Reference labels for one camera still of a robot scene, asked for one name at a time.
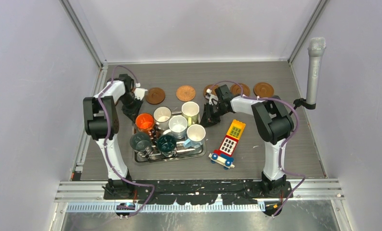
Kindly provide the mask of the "silver metal tray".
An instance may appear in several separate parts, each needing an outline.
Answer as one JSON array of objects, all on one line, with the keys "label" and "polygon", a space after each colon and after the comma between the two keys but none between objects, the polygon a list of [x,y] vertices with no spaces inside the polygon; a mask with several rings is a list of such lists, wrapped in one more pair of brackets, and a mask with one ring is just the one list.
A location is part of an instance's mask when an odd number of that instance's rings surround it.
[{"label": "silver metal tray", "polygon": [[[133,124],[132,133],[135,134],[137,132],[140,132],[137,130],[137,127],[135,125],[135,122]],[[140,154],[133,151],[133,158],[134,162],[139,165],[144,164],[154,164],[154,163],[160,163],[160,162],[168,162],[168,161],[175,161],[175,160],[181,160],[181,159],[188,159],[188,158],[195,158],[203,156],[206,153],[206,144],[203,142],[202,146],[195,149],[195,148],[184,148],[183,143],[186,140],[186,138],[178,139],[177,140],[177,153],[175,157],[171,158],[165,158],[163,157],[159,150],[157,149],[155,141],[162,135],[163,131],[157,129],[156,125],[153,130],[150,131],[150,134],[153,134],[154,136],[150,137],[152,141],[152,154],[149,158],[143,158],[140,156]]]}]

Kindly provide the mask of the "brown wooden coaster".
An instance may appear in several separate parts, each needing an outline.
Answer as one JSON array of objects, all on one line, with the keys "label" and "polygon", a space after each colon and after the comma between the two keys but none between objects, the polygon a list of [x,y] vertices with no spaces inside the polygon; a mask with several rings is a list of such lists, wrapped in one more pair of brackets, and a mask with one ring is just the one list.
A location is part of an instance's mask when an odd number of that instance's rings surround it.
[{"label": "brown wooden coaster", "polygon": [[165,100],[165,91],[161,88],[150,88],[146,96],[146,101],[149,104],[157,105]]},{"label": "brown wooden coaster", "polygon": [[274,95],[274,88],[267,82],[259,82],[253,87],[253,92],[260,98],[267,98]]},{"label": "brown wooden coaster", "polygon": [[218,88],[219,86],[218,85],[212,85],[212,84],[209,84],[207,85],[205,88],[204,88],[204,91],[203,91],[203,95],[205,97],[205,99],[209,99],[210,96],[214,95],[215,97],[217,96],[215,90]]},{"label": "brown wooden coaster", "polygon": [[230,91],[233,95],[240,95],[243,91],[245,96],[250,96],[250,89],[244,83],[233,84],[230,88]]}]

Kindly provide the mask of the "light patterned wooden coaster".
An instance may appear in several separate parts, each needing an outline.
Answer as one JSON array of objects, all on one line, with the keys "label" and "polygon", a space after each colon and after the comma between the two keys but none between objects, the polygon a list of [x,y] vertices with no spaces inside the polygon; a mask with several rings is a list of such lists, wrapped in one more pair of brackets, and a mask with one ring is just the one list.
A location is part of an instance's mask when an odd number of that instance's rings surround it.
[{"label": "light patterned wooden coaster", "polygon": [[183,102],[191,101],[195,95],[195,89],[189,85],[182,85],[176,91],[176,97]]}]

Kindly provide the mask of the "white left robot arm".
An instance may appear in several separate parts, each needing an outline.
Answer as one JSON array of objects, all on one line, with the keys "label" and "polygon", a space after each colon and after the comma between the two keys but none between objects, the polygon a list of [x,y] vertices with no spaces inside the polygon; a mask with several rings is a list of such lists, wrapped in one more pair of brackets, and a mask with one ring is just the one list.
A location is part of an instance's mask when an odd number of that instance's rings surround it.
[{"label": "white left robot arm", "polygon": [[98,94],[83,99],[85,132],[99,146],[107,167],[108,180],[103,187],[106,196],[129,199],[134,193],[132,178],[118,144],[116,105],[122,102],[123,114],[135,122],[145,92],[140,86],[128,74],[120,74],[116,79],[110,79]]}]

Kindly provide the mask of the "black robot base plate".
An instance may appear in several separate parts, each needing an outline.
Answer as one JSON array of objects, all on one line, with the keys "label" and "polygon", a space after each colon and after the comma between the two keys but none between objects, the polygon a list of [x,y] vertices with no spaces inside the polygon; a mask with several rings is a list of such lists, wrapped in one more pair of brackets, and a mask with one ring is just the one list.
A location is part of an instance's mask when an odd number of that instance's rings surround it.
[{"label": "black robot base plate", "polygon": [[293,196],[290,182],[268,191],[261,180],[140,180],[136,185],[110,180],[102,188],[105,200],[147,205],[212,205],[218,199],[224,205],[242,205],[262,198],[281,202]]}]

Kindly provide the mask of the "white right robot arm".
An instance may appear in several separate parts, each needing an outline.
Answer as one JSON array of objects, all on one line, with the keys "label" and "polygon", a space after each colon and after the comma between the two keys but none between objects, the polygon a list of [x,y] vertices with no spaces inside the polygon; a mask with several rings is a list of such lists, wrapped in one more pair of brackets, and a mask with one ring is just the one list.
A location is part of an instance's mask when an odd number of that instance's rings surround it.
[{"label": "white right robot arm", "polygon": [[290,198],[292,189],[284,171],[285,144],[294,123],[278,96],[249,98],[233,95],[226,85],[218,87],[216,97],[204,105],[200,124],[207,128],[220,123],[221,116],[244,113],[254,117],[259,136],[265,143],[265,165],[259,189],[265,197]]}]

